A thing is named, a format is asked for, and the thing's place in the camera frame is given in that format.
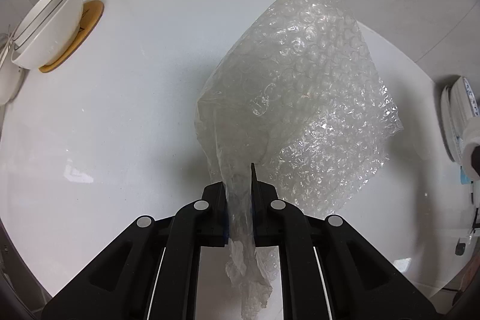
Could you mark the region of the clear bubble wrap sheet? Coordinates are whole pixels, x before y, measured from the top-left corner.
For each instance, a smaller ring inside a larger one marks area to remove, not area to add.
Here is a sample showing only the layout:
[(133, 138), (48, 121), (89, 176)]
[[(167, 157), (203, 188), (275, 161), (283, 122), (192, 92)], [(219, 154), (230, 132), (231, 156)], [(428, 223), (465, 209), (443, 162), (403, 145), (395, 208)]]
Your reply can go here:
[(229, 214), (225, 271), (255, 319), (278, 253), (253, 238), (251, 175), (305, 214), (343, 207), (402, 129), (359, 25), (340, 0), (276, 0), (233, 45), (197, 101), (194, 127)]

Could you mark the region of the small green white bottle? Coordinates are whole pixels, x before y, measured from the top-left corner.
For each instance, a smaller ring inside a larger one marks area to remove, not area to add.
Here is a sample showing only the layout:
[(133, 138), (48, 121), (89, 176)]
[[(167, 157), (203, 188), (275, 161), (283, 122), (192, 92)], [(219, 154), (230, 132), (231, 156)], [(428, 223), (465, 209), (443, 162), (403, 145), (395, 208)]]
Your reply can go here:
[(479, 181), (479, 117), (470, 119), (463, 141), (462, 167), (472, 181)]

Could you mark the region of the blue patterned plate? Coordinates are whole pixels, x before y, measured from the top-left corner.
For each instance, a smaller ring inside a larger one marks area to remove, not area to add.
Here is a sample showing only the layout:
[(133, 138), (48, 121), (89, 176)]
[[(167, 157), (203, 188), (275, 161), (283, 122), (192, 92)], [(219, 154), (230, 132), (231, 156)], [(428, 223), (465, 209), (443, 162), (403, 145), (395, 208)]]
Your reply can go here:
[(445, 86), (440, 97), (440, 114), (442, 119), (442, 129), (446, 143), (446, 150), (450, 159), (461, 165), (463, 141), (456, 131), (455, 124), (451, 113), (449, 86)]

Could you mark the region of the blue patterned white bowl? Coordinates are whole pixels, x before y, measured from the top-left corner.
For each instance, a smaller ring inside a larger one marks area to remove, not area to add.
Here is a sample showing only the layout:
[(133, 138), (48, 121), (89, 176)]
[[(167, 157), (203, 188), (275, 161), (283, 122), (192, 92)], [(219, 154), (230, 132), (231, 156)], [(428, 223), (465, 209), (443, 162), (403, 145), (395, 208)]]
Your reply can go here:
[(454, 161), (461, 163), (461, 154), (464, 149), (464, 131), (472, 118), (479, 117), (479, 106), (465, 76), (460, 76), (449, 91), (450, 115), (453, 131)]

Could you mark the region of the round wooden coaster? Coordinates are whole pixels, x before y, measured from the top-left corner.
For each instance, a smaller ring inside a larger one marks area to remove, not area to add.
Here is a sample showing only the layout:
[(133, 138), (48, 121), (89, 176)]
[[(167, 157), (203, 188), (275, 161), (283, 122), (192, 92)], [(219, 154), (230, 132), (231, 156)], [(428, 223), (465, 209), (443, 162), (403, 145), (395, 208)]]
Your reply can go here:
[(87, 1), (83, 7), (83, 14), (80, 19), (79, 30), (70, 46), (54, 62), (49, 65), (39, 67), (41, 73), (49, 73), (60, 67), (72, 54), (81, 46), (86, 38), (93, 32), (101, 17), (103, 16), (105, 5), (101, 0)]

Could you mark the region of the white stacked bowls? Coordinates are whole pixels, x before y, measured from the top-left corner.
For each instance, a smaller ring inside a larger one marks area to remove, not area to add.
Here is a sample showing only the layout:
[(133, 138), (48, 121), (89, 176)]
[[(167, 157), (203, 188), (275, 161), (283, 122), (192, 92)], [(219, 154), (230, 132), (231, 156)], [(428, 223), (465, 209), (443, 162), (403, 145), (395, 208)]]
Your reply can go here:
[(28, 70), (53, 63), (77, 35), (82, 12), (83, 0), (62, 0), (24, 44), (14, 45), (7, 59)]

